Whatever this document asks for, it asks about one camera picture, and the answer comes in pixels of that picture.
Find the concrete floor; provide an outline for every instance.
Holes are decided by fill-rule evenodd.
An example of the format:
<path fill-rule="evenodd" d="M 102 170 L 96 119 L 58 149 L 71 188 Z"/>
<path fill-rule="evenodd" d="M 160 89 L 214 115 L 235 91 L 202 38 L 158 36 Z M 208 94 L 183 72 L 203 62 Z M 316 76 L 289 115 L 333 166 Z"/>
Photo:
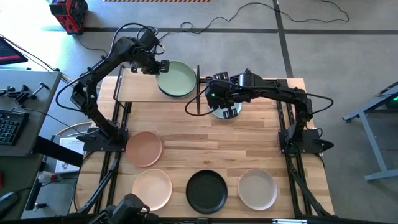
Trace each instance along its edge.
<path fill-rule="evenodd" d="M 32 14 L 31 10 L 26 10 L 24 13 L 31 19 L 16 18 L 10 23 L 1 23 L 2 34 L 72 78 L 99 60 L 101 52 L 84 49 L 75 37 L 64 32 L 42 31 L 43 27 L 58 25 L 49 14 L 46 1 L 21 1 L 25 1 L 27 8 L 37 8 L 35 12 L 38 13 Z M 196 27 L 205 27 L 216 16 L 231 17 L 238 7 L 247 2 L 251 1 L 212 0 L 206 4 L 178 4 L 89 0 L 91 12 L 86 26 L 118 27 L 126 22 L 142 22 L 158 28 L 176 28 L 181 22 L 190 21 Z M 272 0 L 260 2 L 273 6 Z M 398 30 L 397 1 L 333 2 L 348 12 L 350 22 L 294 23 L 282 16 L 283 27 L 290 30 Z M 345 15 L 335 6 L 318 0 L 279 0 L 279 4 L 282 11 L 295 19 L 345 19 Z M 15 9 L 11 3 L 0 1 L 0 6 L 0 21 L 14 15 L 12 12 Z M 212 27 L 278 28 L 275 12 L 261 6 L 249 6 L 231 23 L 217 21 Z M 112 35 L 110 32 L 85 32 L 80 39 L 89 47 L 108 50 Z M 249 67 L 263 77 L 286 77 L 287 58 L 282 55 L 279 37 L 279 34 L 271 33 L 174 34 L 162 42 L 166 53 L 159 59 L 179 60 L 193 67 L 199 64 L 203 74 L 224 70 L 238 73 Z M 396 223 L 398 178 L 371 183 L 365 181 L 364 175 L 379 171 L 376 159 L 361 122 L 346 124 L 341 117 L 397 81 L 398 35 L 286 34 L 285 38 L 293 76 L 305 79 L 308 92 L 335 100 L 332 108 L 316 114 L 314 118 L 316 126 L 323 128 L 323 138 L 335 143 L 335 147 L 324 156 L 335 213 L 343 218 Z M 29 66 L 41 69 L 32 64 Z M 66 92 L 61 102 L 72 105 Z M 321 100 L 313 101 L 314 108 L 321 108 L 325 104 Z M 62 110 L 55 104 L 49 113 L 68 124 L 86 121 L 82 114 Z M 51 119 L 46 119 L 44 125 L 41 135 L 46 138 L 64 128 Z M 398 153 L 390 152 L 384 157 L 388 161 L 396 161 Z M 47 169 L 52 170 L 54 161 L 48 165 Z M 43 188 L 38 202 L 48 203 L 50 208 L 25 212 L 24 217 L 65 214 L 70 197 L 64 195 L 70 194 L 70 191 L 70 184 Z"/>

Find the white plate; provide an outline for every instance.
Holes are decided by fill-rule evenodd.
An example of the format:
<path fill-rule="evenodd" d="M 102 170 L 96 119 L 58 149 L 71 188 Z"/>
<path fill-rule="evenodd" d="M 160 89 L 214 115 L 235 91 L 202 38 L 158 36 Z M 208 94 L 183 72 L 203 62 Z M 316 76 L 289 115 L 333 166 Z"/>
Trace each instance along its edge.
<path fill-rule="evenodd" d="M 238 194 L 249 208 L 265 210 L 275 203 L 278 187 L 266 171 L 249 169 L 239 179 Z"/>
<path fill-rule="evenodd" d="M 242 103 L 235 103 L 234 106 L 231 107 L 232 109 L 236 108 L 236 112 L 239 115 L 239 112 L 241 112 L 242 109 Z M 216 111 L 213 112 L 214 116 L 216 116 L 219 119 L 224 119 L 223 112 L 228 111 L 227 108 L 225 109 L 217 109 Z"/>

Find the black plate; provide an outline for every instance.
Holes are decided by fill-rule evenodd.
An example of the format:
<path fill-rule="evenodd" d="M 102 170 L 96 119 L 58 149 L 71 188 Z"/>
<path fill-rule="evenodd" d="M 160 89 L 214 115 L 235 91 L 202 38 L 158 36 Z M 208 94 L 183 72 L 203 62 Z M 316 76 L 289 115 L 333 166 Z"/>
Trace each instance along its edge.
<path fill-rule="evenodd" d="M 195 211 L 213 214 L 223 208 L 228 189 L 222 176 L 211 170 L 202 170 L 189 179 L 186 195 Z"/>

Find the plate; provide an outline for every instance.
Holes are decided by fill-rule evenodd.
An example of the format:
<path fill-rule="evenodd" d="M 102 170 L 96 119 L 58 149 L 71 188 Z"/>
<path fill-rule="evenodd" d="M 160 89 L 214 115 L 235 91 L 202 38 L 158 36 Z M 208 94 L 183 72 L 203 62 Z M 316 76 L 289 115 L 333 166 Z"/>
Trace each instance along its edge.
<path fill-rule="evenodd" d="M 218 212 L 228 197 L 224 179 L 211 170 L 202 170 L 194 174 L 188 181 L 185 193 L 191 207 L 201 214 Z"/>
<path fill-rule="evenodd" d="M 236 108 L 236 112 L 239 115 L 239 112 L 241 112 L 241 109 L 242 109 L 242 103 L 235 103 L 234 106 L 232 106 L 231 108 L 232 109 Z M 217 110 L 215 110 L 213 112 L 213 115 L 216 116 L 219 119 L 224 119 L 224 115 L 223 115 L 224 111 L 228 111 L 228 109 L 227 108 L 224 108 L 224 109 L 219 109 L 218 108 Z"/>
<path fill-rule="evenodd" d="M 249 169 L 239 179 L 238 194 L 249 208 L 265 210 L 275 203 L 278 187 L 266 171 Z"/>
<path fill-rule="evenodd" d="M 158 135 L 149 131 L 135 134 L 126 145 L 127 159 L 136 167 L 149 167 L 154 164 L 162 151 L 162 140 Z"/>
<path fill-rule="evenodd" d="M 172 181 L 164 171 L 149 169 L 136 178 L 132 193 L 148 205 L 151 211 L 156 211 L 169 201 L 172 189 Z"/>
<path fill-rule="evenodd" d="M 176 61 L 170 62 L 169 72 L 156 75 L 156 81 L 163 93 L 177 98 L 190 94 L 197 84 L 192 68 Z"/>

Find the wooden board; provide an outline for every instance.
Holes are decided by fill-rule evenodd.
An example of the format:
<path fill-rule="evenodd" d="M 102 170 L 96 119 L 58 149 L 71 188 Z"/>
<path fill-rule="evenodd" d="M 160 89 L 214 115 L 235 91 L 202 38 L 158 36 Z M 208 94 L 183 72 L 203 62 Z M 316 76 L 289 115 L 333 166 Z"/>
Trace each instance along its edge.
<path fill-rule="evenodd" d="M 288 80 L 289 86 L 305 89 L 304 82 L 296 82 L 295 79 Z M 200 85 L 200 90 L 206 88 L 206 83 Z M 120 84 L 118 100 L 120 102 L 174 102 L 187 103 L 196 96 L 195 89 L 186 97 L 181 99 L 171 98 L 164 95 L 157 86 L 155 75 L 144 75 L 141 72 L 132 73 L 129 68 L 123 70 L 123 77 Z M 200 98 L 201 102 L 206 102 L 204 95 Z"/>
<path fill-rule="evenodd" d="M 124 86 L 135 86 L 127 80 L 124 77 Z M 107 118 L 112 117 L 115 83 L 116 77 L 106 77 L 99 94 L 99 109 Z M 289 86 L 305 89 L 301 78 L 288 79 L 288 83 Z M 204 113 L 208 107 L 206 103 L 201 102 L 201 112 Z M 165 145 L 160 160 L 148 169 L 164 170 L 172 180 L 173 193 L 167 205 L 154 213 L 162 217 L 294 217 L 285 159 L 279 153 L 277 140 L 279 119 L 276 102 L 265 98 L 256 99 L 251 104 L 244 104 L 241 114 L 228 121 L 217 119 L 213 115 L 189 116 L 184 112 L 184 106 L 185 103 L 174 101 L 173 103 L 137 102 L 132 104 L 128 118 L 130 136 L 139 131 L 153 131 L 161 137 Z M 196 105 L 191 105 L 189 110 L 195 112 Z M 76 191 L 79 207 L 89 199 L 96 188 L 102 161 L 103 153 L 96 152 L 83 165 Z M 304 154 L 303 163 L 309 189 L 323 207 L 333 213 L 321 160 L 314 155 Z M 265 211 L 251 210 L 239 199 L 236 187 L 239 177 L 250 168 L 264 169 L 273 176 L 278 185 L 277 200 Z M 225 206 L 212 215 L 195 212 L 185 198 L 185 187 L 189 178 L 203 169 L 219 173 L 228 185 L 228 199 Z M 115 205 L 126 194 L 131 193 L 134 180 L 144 170 L 146 169 L 130 165 L 123 154 L 114 195 Z M 103 207 L 107 192 L 108 188 L 105 190 Z M 298 196 L 300 208 L 304 213 L 300 190 Z"/>

